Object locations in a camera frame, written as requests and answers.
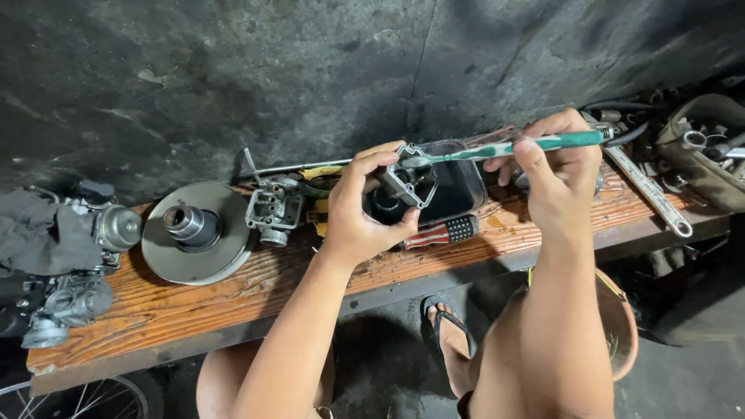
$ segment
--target screwdriver handle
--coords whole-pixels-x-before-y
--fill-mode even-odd
[[[478,218],[473,214],[466,214],[423,228],[415,236],[399,243],[399,246],[408,251],[433,243],[454,243],[470,239],[478,232]]]

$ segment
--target concrete wall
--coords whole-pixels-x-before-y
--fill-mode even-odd
[[[6,0],[0,188],[126,204],[745,63],[741,0]]]

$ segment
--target black sandal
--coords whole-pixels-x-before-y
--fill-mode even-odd
[[[443,354],[442,348],[440,348],[440,322],[442,321],[443,317],[449,320],[451,323],[453,323],[455,326],[457,326],[458,329],[462,330],[466,334],[466,341],[468,342],[468,351],[469,356],[473,358],[473,356],[476,354],[476,343],[473,340],[473,337],[471,336],[471,333],[468,331],[468,328],[466,327],[463,322],[455,317],[454,315],[444,312],[443,310],[437,309],[437,304],[442,304],[444,306],[450,307],[450,311],[452,311],[455,315],[457,315],[457,312],[455,311],[455,308],[452,304],[448,302],[448,300],[440,295],[430,295],[429,297],[426,297],[424,300],[422,300],[422,321],[425,321],[426,324],[429,326],[428,330],[430,331],[430,338],[434,340],[434,345],[437,348],[437,350],[440,352],[440,355]],[[434,306],[435,309],[437,309],[437,314],[434,315],[434,326],[432,325],[432,322],[429,320],[427,310],[429,307]]]

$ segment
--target toothbrush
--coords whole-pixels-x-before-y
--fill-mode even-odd
[[[560,148],[582,147],[584,145],[598,145],[603,142],[603,133],[600,131],[582,131],[578,133],[560,133],[541,136],[535,139],[536,144],[546,151],[558,150]],[[483,160],[492,157],[511,156],[513,154],[512,142],[497,142],[485,144],[468,150],[458,151],[444,156],[414,156],[401,160],[399,165],[403,168],[416,168],[431,163],[446,162],[448,160]]]

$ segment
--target rubber hose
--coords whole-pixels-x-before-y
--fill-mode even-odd
[[[638,127],[634,128],[633,130],[625,133],[622,136],[619,136],[618,138],[611,139],[607,141],[604,146],[605,147],[616,147],[619,145],[625,145],[629,142],[633,141],[640,135],[642,135],[643,132],[647,130],[647,127],[649,127],[650,122],[646,121],[644,124],[639,125]]]
[[[646,110],[654,109],[654,106],[650,104],[640,104],[636,102],[623,102],[623,101],[601,101],[593,104],[587,104],[580,108],[580,110]]]

